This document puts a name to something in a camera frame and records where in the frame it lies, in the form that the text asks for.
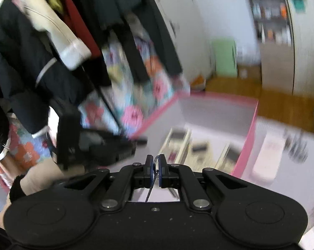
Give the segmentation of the person's left hand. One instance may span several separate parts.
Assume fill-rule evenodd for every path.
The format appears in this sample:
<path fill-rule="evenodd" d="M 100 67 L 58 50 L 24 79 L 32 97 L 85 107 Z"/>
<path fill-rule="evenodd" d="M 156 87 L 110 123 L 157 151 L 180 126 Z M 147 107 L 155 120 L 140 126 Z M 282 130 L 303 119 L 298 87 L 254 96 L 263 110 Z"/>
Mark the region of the person's left hand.
<path fill-rule="evenodd" d="M 25 175 L 19 175 L 14 179 L 10 192 L 7 195 L 6 204 L 0 211 L 0 228 L 4 228 L 3 218 L 8 207 L 18 199 L 48 189 L 55 182 L 77 177 L 85 173 L 83 165 L 72 165 L 68 169 L 61 169 L 53 159 L 31 167 Z"/>

